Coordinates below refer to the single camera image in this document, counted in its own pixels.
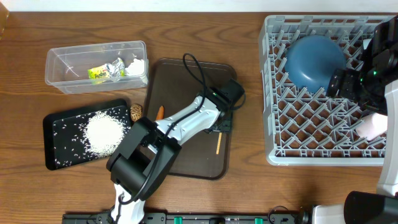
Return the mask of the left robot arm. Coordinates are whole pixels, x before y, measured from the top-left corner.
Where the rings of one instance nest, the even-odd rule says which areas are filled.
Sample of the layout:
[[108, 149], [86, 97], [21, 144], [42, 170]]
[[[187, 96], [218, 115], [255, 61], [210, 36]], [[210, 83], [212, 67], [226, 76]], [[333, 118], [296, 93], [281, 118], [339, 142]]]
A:
[[244, 88], [230, 79], [221, 88], [205, 87], [190, 105], [168, 118], [136, 121], [106, 164], [116, 190], [107, 221], [139, 223], [145, 201], [166, 178], [182, 145], [203, 130], [214, 130], [244, 96]]

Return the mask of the white tissue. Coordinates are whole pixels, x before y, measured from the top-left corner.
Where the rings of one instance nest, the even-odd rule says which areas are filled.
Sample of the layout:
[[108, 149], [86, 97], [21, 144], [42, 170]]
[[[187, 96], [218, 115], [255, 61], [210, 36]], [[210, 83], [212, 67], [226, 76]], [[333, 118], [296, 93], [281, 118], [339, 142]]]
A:
[[145, 72], [145, 67], [145, 60], [135, 58], [132, 63], [124, 69], [125, 76], [141, 76]]

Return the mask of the orange carrot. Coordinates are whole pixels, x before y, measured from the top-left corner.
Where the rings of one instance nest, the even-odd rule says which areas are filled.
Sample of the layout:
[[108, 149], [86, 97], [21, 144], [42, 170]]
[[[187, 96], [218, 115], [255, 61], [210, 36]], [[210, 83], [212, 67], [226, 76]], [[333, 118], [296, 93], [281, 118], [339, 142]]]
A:
[[164, 113], [165, 113], [165, 108], [164, 108], [164, 106], [162, 105], [162, 106], [160, 106], [159, 107], [159, 110], [158, 110], [158, 112], [157, 112], [157, 116], [156, 116], [156, 120], [161, 120], [161, 119], [163, 119], [164, 118]]

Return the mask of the wooden chopstick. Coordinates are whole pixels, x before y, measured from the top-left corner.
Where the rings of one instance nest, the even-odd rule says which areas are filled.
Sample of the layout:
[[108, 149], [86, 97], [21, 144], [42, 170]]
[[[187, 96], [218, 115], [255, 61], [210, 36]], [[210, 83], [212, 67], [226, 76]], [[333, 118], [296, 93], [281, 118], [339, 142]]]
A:
[[216, 155], [220, 154], [220, 147], [221, 147], [221, 140], [222, 140], [222, 135], [223, 133], [218, 134], [218, 142], [217, 142], [217, 147], [216, 147]]

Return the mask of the yellow foil snack wrapper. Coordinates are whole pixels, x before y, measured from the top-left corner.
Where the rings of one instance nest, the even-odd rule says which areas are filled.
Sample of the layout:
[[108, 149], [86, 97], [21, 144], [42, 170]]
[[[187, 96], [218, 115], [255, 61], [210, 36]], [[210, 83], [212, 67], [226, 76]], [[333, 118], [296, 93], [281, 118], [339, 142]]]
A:
[[106, 63], [99, 67], [88, 70], [88, 77], [95, 85], [104, 83], [105, 81], [117, 82], [125, 75], [125, 66], [121, 58], [117, 58], [112, 63]]

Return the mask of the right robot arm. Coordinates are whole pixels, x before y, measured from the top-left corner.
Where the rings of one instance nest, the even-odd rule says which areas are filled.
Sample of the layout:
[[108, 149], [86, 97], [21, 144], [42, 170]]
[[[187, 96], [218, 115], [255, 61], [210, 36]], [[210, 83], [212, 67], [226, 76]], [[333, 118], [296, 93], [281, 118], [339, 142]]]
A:
[[397, 18], [379, 24], [361, 70], [336, 70], [326, 94], [387, 116], [386, 149], [376, 193], [352, 191], [342, 204], [313, 207], [310, 223], [397, 223]]

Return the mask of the brown dried mushroom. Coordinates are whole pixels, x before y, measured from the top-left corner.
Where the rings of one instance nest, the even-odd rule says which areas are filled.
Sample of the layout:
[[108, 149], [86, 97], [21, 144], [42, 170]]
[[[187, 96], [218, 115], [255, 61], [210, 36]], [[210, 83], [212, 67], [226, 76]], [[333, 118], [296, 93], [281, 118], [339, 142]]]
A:
[[131, 108], [130, 108], [130, 116], [131, 116], [131, 120], [133, 122], [138, 121], [139, 119], [142, 118], [142, 106], [134, 103]]

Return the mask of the pink plastic cup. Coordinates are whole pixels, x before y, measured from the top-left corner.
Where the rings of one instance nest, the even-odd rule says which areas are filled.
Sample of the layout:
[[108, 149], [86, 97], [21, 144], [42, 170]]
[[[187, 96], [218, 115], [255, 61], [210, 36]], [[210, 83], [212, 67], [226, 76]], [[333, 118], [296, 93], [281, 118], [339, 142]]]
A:
[[373, 113], [362, 119], [362, 123], [356, 128], [359, 137], [368, 141], [384, 134], [387, 131], [387, 116]]

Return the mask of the dark blue plate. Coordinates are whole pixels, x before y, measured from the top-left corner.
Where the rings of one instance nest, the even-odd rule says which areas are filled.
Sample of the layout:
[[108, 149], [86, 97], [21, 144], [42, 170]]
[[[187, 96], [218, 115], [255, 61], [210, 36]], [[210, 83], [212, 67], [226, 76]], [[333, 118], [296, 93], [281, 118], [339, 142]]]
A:
[[285, 57], [288, 79], [310, 93], [316, 93], [320, 88], [327, 89], [335, 70], [346, 68], [340, 46], [322, 35], [309, 35], [295, 41]]

